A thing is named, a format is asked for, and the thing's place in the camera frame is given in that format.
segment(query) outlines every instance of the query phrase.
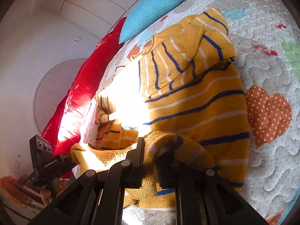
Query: white wall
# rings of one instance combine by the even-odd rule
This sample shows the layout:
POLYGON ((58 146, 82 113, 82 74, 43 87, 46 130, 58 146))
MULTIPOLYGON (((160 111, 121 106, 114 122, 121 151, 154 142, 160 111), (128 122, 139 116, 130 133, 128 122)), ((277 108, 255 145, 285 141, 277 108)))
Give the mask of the white wall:
POLYGON ((40 12, 0 42, 0 177, 32 172, 29 139, 37 134, 33 98, 41 78, 62 61, 89 57, 98 40, 65 19, 40 12), (82 37, 78 44, 77 37, 82 37))
POLYGON ((0 23, 0 39, 5 39, 23 19, 38 11, 45 0, 15 0, 0 23))

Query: yellow striped sweater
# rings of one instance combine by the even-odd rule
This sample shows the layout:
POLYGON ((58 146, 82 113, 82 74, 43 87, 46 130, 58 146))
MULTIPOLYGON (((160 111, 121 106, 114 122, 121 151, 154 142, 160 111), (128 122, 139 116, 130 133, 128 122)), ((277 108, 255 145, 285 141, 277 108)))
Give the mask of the yellow striped sweater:
MULTIPOLYGON (((99 104, 96 122, 100 123, 96 149, 130 149, 138 135, 144 136, 156 147, 150 149, 157 151, 145 149, 143 164, 148 167, 166 150, 162 146, 167 138, 162 136, 183 138, 174 141, 179 160, 190 165, 192 161, 199 170, 202 160, 211 160, 204 166, 216 165, 218 173, 239 192, 247 171, 249 131, 243 86, 232 65, 237 52, 227 35, 228 26, 217 8, 188 16, 154 35, 112 84, 95 95, 99 104)), ((73 147, 73 156, 84 172, 91 165, 79 156, 92 149, 82 146, 73 147)), ((106 163, 105 169, 112 162, 103 155, 115 155, 117 161, 127 151, 118 151, 120 156, 116 151, 92 153, 106 163)), ((127 190, 124 204, 173 207, 174 193, 158 186, 155 166, 144 176, 140 190, 127 190)))

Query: orange polka dot heart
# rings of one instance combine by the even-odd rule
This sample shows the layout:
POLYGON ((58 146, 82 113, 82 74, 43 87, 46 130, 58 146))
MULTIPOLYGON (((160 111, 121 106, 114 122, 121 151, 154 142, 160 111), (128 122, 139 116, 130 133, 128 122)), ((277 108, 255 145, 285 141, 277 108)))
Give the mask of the orange polka dot heart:
POLYGON ((252 86, 246 91, 248 120, 256 148, 284 134, 292 119, 292 110, 284 96, 269 96, 266 90, 252 86))

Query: bed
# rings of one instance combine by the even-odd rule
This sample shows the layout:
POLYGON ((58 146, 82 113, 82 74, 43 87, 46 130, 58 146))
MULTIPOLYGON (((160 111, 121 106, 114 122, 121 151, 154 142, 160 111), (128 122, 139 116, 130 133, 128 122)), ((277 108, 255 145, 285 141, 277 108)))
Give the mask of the bed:
MULTIPOLYGON (((300 31, 281 0, 185 0, 125 43, 109 63, 98 90, 109 86, 130 55, 140 52, 151 35, 211 7, 222 11, 230 28, 229 38, 239 53, 234 65, 246 95, 251 98, 252 92, 264 91, 267 99, 276 102, 278 97, 286 104, 283 106, 278 101, 279 106, 289 106, 291 116, 282 126, 282 132, 279 133, 279 127, 274 132, 270 128, 274 135, 265 138, 263 133, 254 131, 255 126, 251 124, 251 111, 259 106, 252 106, 252 101, 247 101, 251 144, 241 195, 270 224, 277 225, 285 219, 300 193, 300 31)), ((80 129, 80 141, 92 145, 98 128, 95 125, 96 107, 93 99, 80 129)), ((174 224, 174 221, 175 214, 165 211, 133 206, 123 211, 125 224, 165 225, 174 224)))

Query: red pillow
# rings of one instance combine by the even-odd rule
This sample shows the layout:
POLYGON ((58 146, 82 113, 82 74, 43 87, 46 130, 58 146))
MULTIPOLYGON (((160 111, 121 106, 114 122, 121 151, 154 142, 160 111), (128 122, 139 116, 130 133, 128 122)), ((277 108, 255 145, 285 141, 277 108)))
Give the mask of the red pillow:
POLYGON ((68 90, 67 95, 62 99, 62 101, 58 104, 55 113, 53 114, 52 118, 47 123, 46 127, 44 128, 41 137, 51 143, 52 150, 54 151, 56 142, 57 142, 57 135, 60 128, 60 123, 62 121, 62 116, 64 114, 64 109, 67 101, 67 97, 69 95, 70 90, 68 90))
POLYGON ((80 127, 90 108, 91 99, 98 89, 107 65, 123 46, 119 44, 119 37, 125 19, 122 18, 114 30, 98 43, 95 51, 80 68, 65 104, 54 155, 68 153, 71 147, 79 142, 80 127))

